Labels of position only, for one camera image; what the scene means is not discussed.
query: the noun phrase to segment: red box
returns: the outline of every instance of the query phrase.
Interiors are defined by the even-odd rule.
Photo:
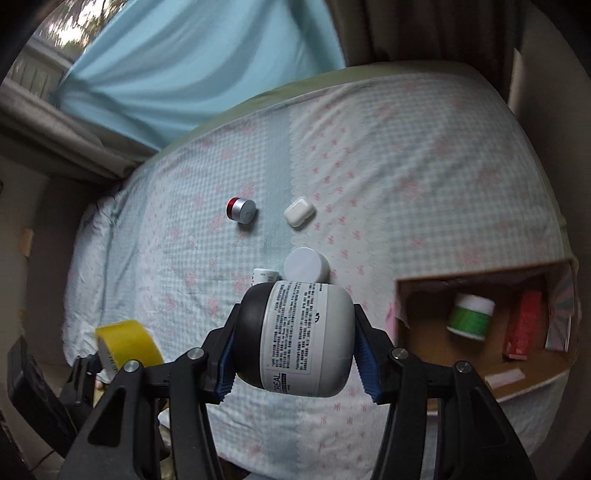
[[[542,294],[539,291],[523,292],[519,304],[512,312],[505,335],[503,355],[514,360],[527,360],[531,341],[540,316]]]

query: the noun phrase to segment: metal screw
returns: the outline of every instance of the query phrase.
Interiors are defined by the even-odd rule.
[[[187,352],[187,356],[191,359],[191,360],[196,360],[197,358],[201,358],[203,355],[205,355],[205,351],[203,350],[203,348],[199,348],[198,346],[195,348],[191,348],[188,352]]]
[[[470,366],[470,364],[464,361],[456,363],[456,369],[461,374],[467,374],[472,371],[472,367]]]
[[[137,360],[130,360],[129,362],[126,362],[123,366],[123,370],[129,373],[135,372],[138,368],[139,362]]]
[[[392,356],[397,360],[404,360],[405,358],[408,358],[408,350],[400,347],[392,348]]]

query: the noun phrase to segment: yellow tape roll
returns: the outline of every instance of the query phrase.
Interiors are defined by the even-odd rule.
[[[137,320],[98,327],[95,335],[100,361],[111,380],[128,360],[138,360],[145,367],[164,363],[152,337]]]

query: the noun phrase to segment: green label jar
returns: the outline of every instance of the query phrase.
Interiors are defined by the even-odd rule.
[[[484,341],[495,302],[476,295],[459,294],[447,330],[462,337]]]

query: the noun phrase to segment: bedsheet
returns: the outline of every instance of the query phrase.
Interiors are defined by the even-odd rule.
[[[253,224],[226,218],[234,196],[256,201]],[[293,230],[282,212],[299,196],[318,212]],[[223,325],[253,268],[280,269],[299,246],[323,253],[331,282],[384,329],[396,278],[569,255],[524,133],[477,74],[357,80],[188,138],[89,209],[65,298],[66,358],[95,350],[95,326],[136,318],[171,361]],[[504,404],[528,452],[545,438],[565,382]],[[220,456],[276,479],[369,478],[387,417],[356,367],[333,398],[236,379],[208,411]],[[430,419],[425,478],[435,439]]]

